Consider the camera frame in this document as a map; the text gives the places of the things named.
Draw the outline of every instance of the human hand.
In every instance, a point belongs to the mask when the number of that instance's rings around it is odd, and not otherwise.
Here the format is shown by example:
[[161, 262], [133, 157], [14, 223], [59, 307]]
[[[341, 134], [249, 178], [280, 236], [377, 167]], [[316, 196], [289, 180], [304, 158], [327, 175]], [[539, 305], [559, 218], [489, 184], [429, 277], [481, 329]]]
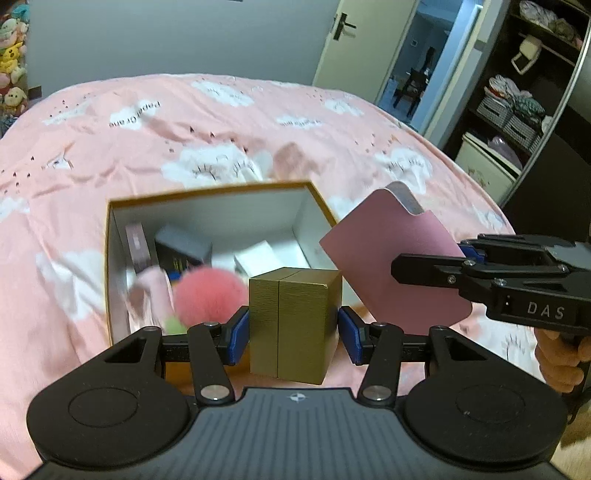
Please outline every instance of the human hand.
[[538, 339], [535, 357], [546, 383], [558, 392], [572, 392], [584, 377], [577, 365], [591, 361], [591, 337], [584, 338], [577, 349], [562, 340], [558, 332], [536, 328], [534, 333]]

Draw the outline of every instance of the bed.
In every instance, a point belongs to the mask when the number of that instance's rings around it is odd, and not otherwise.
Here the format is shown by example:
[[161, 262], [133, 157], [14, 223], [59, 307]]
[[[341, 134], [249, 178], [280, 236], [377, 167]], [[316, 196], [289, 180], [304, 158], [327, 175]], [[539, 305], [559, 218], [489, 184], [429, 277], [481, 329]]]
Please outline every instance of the bed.
[[[339, 219], [401, 180], [458, 241], [512, 233], [488, 195], [438, 149], [342, 92], [188, 74], [54, 93], [0, 140], [0, 478], [20, 479], [40, 461], [25, 425], [33, 396], [108, 347], [108, 199], [275, 179], [312, 180]], [[489, 320], [476, 305], [455, 328], [540, 377], [526, 327]], [[356, 390], [364, 371], [339, 347], [324, 386]], [[406, 367], [400, 393], [421, 372]], [[246, 373], [232, 381], [238, 392], [269, 384]]]

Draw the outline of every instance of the gray wall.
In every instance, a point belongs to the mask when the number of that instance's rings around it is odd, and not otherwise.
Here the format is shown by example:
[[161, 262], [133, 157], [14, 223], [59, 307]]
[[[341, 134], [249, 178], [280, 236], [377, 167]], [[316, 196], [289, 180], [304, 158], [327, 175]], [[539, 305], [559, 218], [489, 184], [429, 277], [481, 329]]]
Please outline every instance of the gray wall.
[[425, 46], [423, 47], [423, 52], [419, 56], [419, 61], [417, 67], [420, 68], [423, 66], [423, 62], [425, 61], [425, 55], [427, 54], [427, 50], [429, 47], [435, 48], [435, 55], [433, 56], [433, 62], [431, 63], [431, 71], [437, 65], [439, 61], [439, 57], [441, 57], [441, 52], [443, 51], [443, 47], [447, 42], [448, 35], [446, 35], [445, 30], [438, 25], [434, 25], [431, 31], [429, 32], [429, 36], [425, 41]]
[[[433, 25], [423, 17], [420, 15], [414, 16], [406, 39], [398, 54], [398, 59], [394, 64], [392, 75], [390, 75], [392, 78], [406, 77], [406, 72], [410, 72], [410, 69], [416, 68], [417, 63], [420, 63], [421, 66], [423, 65], [425, 61], [423, 50], [425, 52], [427, 51], [425, 44], [432, 28]], [[416, 47], [411, 45], [413, 40], [417, 41]]]
[[[411, 45], [413, 40], [417, 40], [416, 47]], [[433, 25], [421, 15], [415, 15], [390, 76], [392, 78], [406, 77], [406, 72], [410, 72], [411, 68], [422, 67], [429, 47], [435, 47], [435, 56], [431, 63], [431, 69], [433, 69], [441, 56], [446, 41], [447, 35], [443, 28]]]
[[339, 0], [31, 0], [30, 86], [216, 73], [311, 84]]

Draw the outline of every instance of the logo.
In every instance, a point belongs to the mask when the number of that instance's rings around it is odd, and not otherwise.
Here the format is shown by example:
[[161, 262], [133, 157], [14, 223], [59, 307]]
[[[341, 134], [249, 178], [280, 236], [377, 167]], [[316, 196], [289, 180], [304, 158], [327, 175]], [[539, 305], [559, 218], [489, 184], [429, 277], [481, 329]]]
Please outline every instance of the logo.
[[306, 397], [303, 393], [292, 393], [289, 397], [291, 401], [294, 401], [295, 403], [299, 403], [301, 401], [304, 401], [305, 399], [307, 399], [308, 397]]
[[[538, 304], [536, 302], [531, 301], [530, 304], [527, 306], [527, 313], [529, 313], [530, 315], [535, 315], [540, 307], [538, 307]], [[539, 313], [539, 315], [540, 317], [548, 318], [550, 318], [550, 315], [552, 315], [556, 320], [561, 320], [564, 316], [564, 307], [558, 307], [556, 308], [556, 311], [552, 309], [551, 312], [550, 305], [545, 305], [544, 308], [541, 310], [541, 313]]]

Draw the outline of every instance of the pink fluffy ball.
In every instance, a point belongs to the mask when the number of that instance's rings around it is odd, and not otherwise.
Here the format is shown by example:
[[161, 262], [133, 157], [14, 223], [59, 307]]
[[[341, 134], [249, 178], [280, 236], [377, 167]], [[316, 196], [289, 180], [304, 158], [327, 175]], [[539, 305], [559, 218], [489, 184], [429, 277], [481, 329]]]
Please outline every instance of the pink fluffy ball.
[[174, 286], [174, 311], [185, 327], [226, 323], [243, 305], [248, 305], [247, 286], [220, 268], [195, 268]]

